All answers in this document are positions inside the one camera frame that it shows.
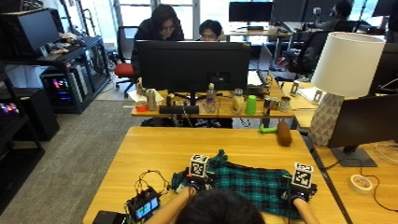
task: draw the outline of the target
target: glove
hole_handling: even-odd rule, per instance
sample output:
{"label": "glove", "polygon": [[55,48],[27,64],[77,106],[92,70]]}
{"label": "glove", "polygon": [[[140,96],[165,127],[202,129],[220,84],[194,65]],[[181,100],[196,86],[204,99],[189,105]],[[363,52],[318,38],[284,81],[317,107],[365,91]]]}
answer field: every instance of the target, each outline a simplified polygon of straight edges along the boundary
{"label": "glove", "polygon": [[204,178],[200,178],[193,175],[186,175],[186,179],[188,179],[186,187],[193,188],[197,192],[206,190],[206,186],[205,186],[206,183]]}
{"label": "glove", "polygon": [[302,199],[306,202],[310,201],[310,192],[308,190],[292,186],[290,191],[285,191],[282,193],[281,199],[285,200],[292,207],[294,207],[296,199]]}
{"label": "glove", "polygon": [[314,15],[315,17],[321,16],[321,7],[314,7],[314,8],[313,8],[313,15]]}

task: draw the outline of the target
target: red chair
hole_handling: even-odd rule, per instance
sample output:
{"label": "red chair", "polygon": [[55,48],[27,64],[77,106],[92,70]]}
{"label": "red chair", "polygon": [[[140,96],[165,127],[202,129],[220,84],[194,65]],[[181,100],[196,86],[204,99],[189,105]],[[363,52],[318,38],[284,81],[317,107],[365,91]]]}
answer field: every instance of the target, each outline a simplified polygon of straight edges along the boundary
{"label": "red chair", "polygon": [[128,91],[136,84],[134,69],[130,63],[132,51],[134,48],[134,36],[138,31],[138,26],[120,26],[117,30],[117,51],[121,62],[116,64],[114,75],[118,78],[126,77],[126,80],[116,82],[116,88],[120,88],[120,83],[129,82],[124,90],[124,98],[128,97]]}

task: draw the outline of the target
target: office chair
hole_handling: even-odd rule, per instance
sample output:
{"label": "office chair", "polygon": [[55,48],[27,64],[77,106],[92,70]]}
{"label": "office chair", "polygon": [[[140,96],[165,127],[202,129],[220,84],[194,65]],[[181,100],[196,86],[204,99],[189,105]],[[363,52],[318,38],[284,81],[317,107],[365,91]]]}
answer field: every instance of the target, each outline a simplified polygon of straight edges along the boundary
{"label": "office chair", "polygon": [[334,27],[333,30],[335,32],[347,32],[347,33],[355,33],[359,27],[358,21],[339,21]]}
{"label": "office chair", "polygon": [[134,48],[134,36],[138,31],[138,26],[120,26],[117,30],[117,52],[120,63],[116,64],[114,75],[118,78],[126,77],[126,80],[116,82],[116,88],[120,88],[120,83],[129,82],[124,90],[124,98],[128,97],[128,90],[136,84],[136,74],[133,65],[126,62],[130,60],[132,51]]}
{"label": "office chair", "polygon": [[289,62],[288,70],[296,73],[294,80],[297,80],[301,75],[309,78],[309,75],[313,73],[330,32],[331,31],[313,32],[304,43],[298,55]]}

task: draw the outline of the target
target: white lamp shade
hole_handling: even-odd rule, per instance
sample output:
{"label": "white lamp shade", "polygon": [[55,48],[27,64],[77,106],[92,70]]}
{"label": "white lamp shade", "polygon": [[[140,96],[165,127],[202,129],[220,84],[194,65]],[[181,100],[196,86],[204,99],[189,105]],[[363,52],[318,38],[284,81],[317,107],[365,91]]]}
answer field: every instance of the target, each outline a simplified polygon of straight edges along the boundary
{"label": "white lamp shade", "polygon": [[330,33],[311,84],[339,96],[367,95],[383,47],[385,41],[374,36]]}

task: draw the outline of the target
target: green plaid cloth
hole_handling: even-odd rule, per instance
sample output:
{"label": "green plaid cloth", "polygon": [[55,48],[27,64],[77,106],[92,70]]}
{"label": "green plaid cloth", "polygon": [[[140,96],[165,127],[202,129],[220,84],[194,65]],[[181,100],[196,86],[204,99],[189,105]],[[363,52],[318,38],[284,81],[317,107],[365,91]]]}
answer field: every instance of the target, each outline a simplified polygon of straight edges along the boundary
{"label": "green plaid cloth", "polygon": [[[214,189],[230,189],[245,196],[258,210],[288,218],[301,219],[297,211],[281,199],[281,195],[289,190],[282,181],[282,176],[289,176],[286,170],[270,170],[233,164],[226,161],[228,156],[221,149],[214,158],[209,160],[208,171],[216,173],[212,187]],[[172,189],[180,184],[186,185],[184,172],[173,175]]]}

